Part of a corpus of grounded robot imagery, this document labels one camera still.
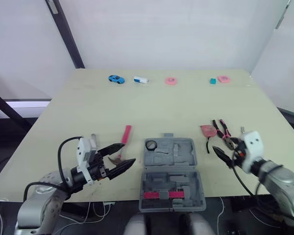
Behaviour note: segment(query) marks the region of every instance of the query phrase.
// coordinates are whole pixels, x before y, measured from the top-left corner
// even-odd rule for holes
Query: beige tabletop
[[[109,82],[111,74],[123,76],[126,82]],[[231,82],[209,84],[210,78],[218,75],[229,76]],[[150,82],[134,83],[133,76]],[[178,79],[175,86],[165,84],[168,76]],[[138,200],[144,139],[162,137],[163,133],[194,140],[196,168],[206,197],[247,195],[211,147],[211,153],[206,153],[206,138],[199,126],[220,118],[235,137],[241,126],[245,131],[257,130],[264,142],[264,157],[294,172],[294,130],[244,70],[76,70],[0,173],[0,200],[22,201],[28,183],[57,170],[57,149],[63,140],[95,133],[103,148],[120,142],[126,125],[132,125],[132,131],[123,157],[136,158],[135,164],[111,181],[86,185],[70,201]],[[230,154],[220,138],[210,139],[212,145]],[[63,167],[77,165],[76,147],[77,141],[64,146]],[[108,168],[114,167],[107,158],[104,161]],[[254,191],[257,178],[240,169],[238,173]]]

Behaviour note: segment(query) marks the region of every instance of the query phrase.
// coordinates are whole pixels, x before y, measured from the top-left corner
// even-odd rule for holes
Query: red-handled pliers
[[[218,128],[217,124],[216,124],[216,120],[212,120],[212,123],[214,125],[214,127],[216,128],[217,130],[217,135],[223,139],[223,141],[225,142],[225,145],[230,149],[230,150],[234,150],[234,143],[233,141],[231,140],[231,134],[229,132],[229,130],[227,129],[227,126],[225,125],[225,122],[220,119],[219,120],[221,125],[223,126],[224,128],[224,133]]]

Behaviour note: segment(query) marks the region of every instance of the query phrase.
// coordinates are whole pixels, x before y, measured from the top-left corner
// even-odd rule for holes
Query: black ring
[[[154,147],[154,148],[150,148],[149,146],[150,146],[151,144],[154,144],[155,147]],[[157,148],[157,142],[156,142],[156,141],[146,141],[146,143],[145,143],[145,147],[146,147],[146,149],[148,149],[149,151],[154,151],[154,150]]]

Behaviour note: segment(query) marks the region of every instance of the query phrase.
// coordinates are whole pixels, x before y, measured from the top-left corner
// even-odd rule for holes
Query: toy car
[[[125,82],[125,79],[120,76],[117,76],[117,75],[111,75],[111,76],[109,76],[109,81],[122,84]]]

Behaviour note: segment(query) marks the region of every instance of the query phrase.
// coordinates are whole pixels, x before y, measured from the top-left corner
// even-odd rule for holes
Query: plastic tool case
[[[206,209],[192,139],[145,140],[139,209],[141,212],[194,212]]]

